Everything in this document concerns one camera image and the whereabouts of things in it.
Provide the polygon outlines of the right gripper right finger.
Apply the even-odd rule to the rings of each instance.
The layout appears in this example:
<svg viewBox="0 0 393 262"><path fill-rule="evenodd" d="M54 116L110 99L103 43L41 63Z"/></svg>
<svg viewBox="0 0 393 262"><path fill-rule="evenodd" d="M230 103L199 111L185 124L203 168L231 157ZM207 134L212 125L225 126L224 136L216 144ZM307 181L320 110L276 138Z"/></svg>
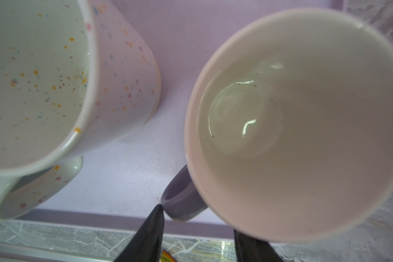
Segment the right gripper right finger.
<svg viewBox="0 0 393 262"><path fill-rule="evenodd" d="M283 262L273 247L265 241L234 230L235 252L238 262Z"/></svg>

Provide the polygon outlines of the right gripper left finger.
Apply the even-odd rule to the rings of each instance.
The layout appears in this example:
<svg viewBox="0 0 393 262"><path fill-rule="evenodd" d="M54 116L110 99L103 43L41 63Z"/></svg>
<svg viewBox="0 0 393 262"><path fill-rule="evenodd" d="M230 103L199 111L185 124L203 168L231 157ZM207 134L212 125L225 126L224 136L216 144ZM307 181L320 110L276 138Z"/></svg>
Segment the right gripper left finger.
<svg viewBox="0 0 393 262"><path fill-rule="evenodd" d="M158 204L114 262L159 262L164 222L164 211Z"/></svg>

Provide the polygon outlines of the lavender mug white inside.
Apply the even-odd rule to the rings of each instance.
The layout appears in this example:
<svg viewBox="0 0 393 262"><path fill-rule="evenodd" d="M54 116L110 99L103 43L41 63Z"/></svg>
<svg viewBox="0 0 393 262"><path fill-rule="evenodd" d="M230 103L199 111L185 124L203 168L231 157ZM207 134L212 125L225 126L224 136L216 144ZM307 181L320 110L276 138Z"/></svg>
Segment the lavender mug white inside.
<svg viewBox="0 0 393 262"><path fill-rule="evenodd" d="M174 220L209 208L282 243L353 227L393 191L393 45L328 9L261 18L200 73L184 148L161 197Z"/></svg>

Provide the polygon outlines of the white speckled mug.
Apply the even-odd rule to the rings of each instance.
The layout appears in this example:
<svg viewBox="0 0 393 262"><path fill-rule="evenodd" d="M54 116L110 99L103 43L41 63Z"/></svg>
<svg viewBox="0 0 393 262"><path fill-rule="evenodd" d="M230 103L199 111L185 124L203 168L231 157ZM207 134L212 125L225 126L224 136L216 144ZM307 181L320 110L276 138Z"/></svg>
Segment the white speckled mug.
<svg viewBox="0 0 393 262"><path fill-rule="evenodd" d="M160 93L152 51L112 2L0 1L0 221L139 130Z"/></svg>

